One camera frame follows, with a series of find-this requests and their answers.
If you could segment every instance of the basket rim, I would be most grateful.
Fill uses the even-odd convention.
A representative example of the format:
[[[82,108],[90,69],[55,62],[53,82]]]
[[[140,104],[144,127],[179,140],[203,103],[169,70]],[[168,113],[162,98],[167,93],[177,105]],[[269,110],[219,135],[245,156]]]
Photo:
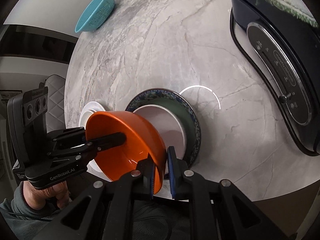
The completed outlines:
[[[100,2],[99,5],[95,8],[95,10],[92,12],[92,14],[88,17],[88,19],[84,22],[84,24],[79,28],[78,24],[79,24],[80,19],[81,19],[82,16],[84,15],[84,13],[85,13],[85,11],[87,10],[87,8],[93,3],[93,1],[94,1],[94,0],[92,0],[92,1],[88,4],[88,6],[84,9],[84,11],[82,12],[81,16],[79,17],[79,20],[78,20],[78,22],[77,22],[77,24],[76,24],[76,28],[75,28],[75,33],[78,33],[78,32],[80,32],[80,31],[83,30],[84,26],[92,19],[92,16],[101,8],[101,6],[102,6],[102,4],[103,4],[103,2],[104,2],[105,0],[101,0],[101,2]]]

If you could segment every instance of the marble table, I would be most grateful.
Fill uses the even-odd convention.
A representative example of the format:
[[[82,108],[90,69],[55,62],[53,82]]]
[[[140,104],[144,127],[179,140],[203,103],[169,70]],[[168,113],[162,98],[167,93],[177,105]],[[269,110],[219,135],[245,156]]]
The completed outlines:
[[[231,0],[120,0],[102,27],[76,44],[65,86],[67,127],[78,126],[89,101],[124,110],[143,90],[191,87],[182,96],[202,129],[192,170],[230,179],[252,201],[319,180],[320,157],[297,149],[264,83],[234,45],[230,9]],[[245,32],[237,27],[236,35],[263,67]],[[171,197],[168,181],[157,195]]]

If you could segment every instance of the basket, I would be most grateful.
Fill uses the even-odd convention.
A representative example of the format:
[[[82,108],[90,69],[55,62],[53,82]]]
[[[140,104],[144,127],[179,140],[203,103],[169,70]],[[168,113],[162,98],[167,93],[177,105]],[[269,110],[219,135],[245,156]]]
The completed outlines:
[[[99,28],[111,14],[115,0],[93,0],[80,16],[75,32],[89,32]]]

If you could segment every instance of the brown floor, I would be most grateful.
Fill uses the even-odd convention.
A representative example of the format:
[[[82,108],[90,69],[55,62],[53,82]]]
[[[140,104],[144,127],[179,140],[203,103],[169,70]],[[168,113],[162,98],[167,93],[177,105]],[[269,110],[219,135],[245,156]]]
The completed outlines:
[[[255,201],[260,208],[287,236],[295,234],[305,219],[320,181],[295,192],[266,200]]]

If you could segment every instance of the black cable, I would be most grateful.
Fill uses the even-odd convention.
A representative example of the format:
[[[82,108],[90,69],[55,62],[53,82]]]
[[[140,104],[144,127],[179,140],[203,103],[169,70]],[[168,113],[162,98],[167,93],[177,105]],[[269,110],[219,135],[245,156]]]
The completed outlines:
[[[296,146],[299,148],[300,151],[302,151],[304,154],[309,155],[309,156],[319,156],[319,153],[317,151],[310,151],[309,149],[307,149],[299,140],[296,132],[294,131],[291,122],[287,116],[287,113],[282,105],[282,103],[280,102],[277,93],[275,92],[275,90],[273,89],[272,85],[270,84],[269,80],[267,79],[267,77],[263,74],[263,72],[261,71],[261,69],[257,66],[257,64],[252,60],[252,58],[250,58],[250,56],[245,52],[245,50],[242,48],[242,46],[240,45],[238,39],[236,38],[235,35],[235,18],[233,15],[233,9],[231,9],[231,13],[230,13],[230,33],[231,33],[231,37],[235,43],[235,45],[237,46],[237,48],[239,49],[239,51],[243,54],[243,56],[246,58],[246,60],[248,60],[248,62],[253,66],[253,68],[255,69],[255,71],[258,73],[258,75],[261,77],[261,79],[264,81],[264,83],[266,84],[267,88],[269,89],[273,99],[275,100],[280,113],[282,115],[282,118],[284,120],[284,123],[292,137],[292,140],[294,141],[294,143],[296,144]]]
[[[155,219],[155,218],[158,218],[158,219],[163,219],[165,220],[165,222],[167,223],[167,226],[168,226],[168,233],[165,237],[164,240],[169,240],[170,237],[171,237],[171,234],[172,234],[172,226],[170,224],[170,221],[168,221],[167,218],[165,217],[159,217],[159,216],[155,216],[155,217],[146,217],[146,218],[141,218],[141,219],[138,219],[138,220],[135,220],[134,222],[139,222],[139,221],[143,221],[143,220],[148,220],[148,219]]]
[[[19,213],[14,213],[14,212],[9,212],[9,211],[7,211],[7,210],[5,210],[5,209],[1,208],[1,207],[0,207],[0,209],[1,209],[2,211],[4,211],[4,212],[6,212],[6,213],[10,214],[10,215],[15,215],[15,216],[20,216],[20,217],[26,217],[26,218],[30,218],[30,219],[33,219],[33,220],[43,221],[43,222],[50,222],[50,221],[51,221],[51,219],[33,218],[33,217],[29,216],[29,215],[24,215],[24,214],[19,214]]]

